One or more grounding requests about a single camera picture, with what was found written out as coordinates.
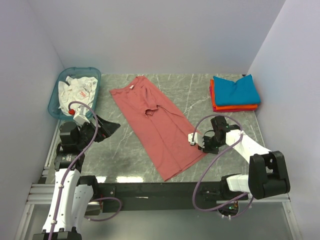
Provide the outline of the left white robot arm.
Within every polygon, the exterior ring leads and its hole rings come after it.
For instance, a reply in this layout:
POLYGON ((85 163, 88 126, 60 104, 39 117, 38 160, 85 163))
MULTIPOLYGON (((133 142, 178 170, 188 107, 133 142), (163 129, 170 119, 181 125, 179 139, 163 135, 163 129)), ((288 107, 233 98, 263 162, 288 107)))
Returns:
POLYGON ((95 123, 88 121, 78 125, 67 121, 59 127, 53 196, 42 231, 33 235, 34 240, 82 239, 81 226, 88 204, 101 201, 97 178, 81 176, 85 151, 93 142, 111 137, 120 126, 98 116, 95 123))

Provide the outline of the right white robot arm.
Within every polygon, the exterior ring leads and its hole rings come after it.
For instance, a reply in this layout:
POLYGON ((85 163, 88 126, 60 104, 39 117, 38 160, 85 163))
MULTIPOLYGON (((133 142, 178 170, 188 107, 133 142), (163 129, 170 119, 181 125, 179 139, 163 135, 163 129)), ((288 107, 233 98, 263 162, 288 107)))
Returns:
POLYGON ((289 193, 291 184, 283 153, 263 147, 244 132, 240 123, 230 125, 226 119, 225 115, 211 115, 213 136, 197 131, 188 135, 189 143, 197 145, 205 154, 222 156, 219 149, 226 146, 248 163, 248 174, 236 173, 221 178, 221 197, 230 200, 237 193, 246 193, 260 200, 289 193))

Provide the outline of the dusty red t-shirt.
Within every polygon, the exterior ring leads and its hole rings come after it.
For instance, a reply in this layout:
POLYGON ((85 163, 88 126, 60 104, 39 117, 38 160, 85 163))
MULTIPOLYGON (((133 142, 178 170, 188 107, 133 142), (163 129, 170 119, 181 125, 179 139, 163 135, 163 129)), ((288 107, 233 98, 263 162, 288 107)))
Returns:
POLYGON ((164 181, 205 157, 188 141, 194 126, 145 76, 110 94, 164 181))

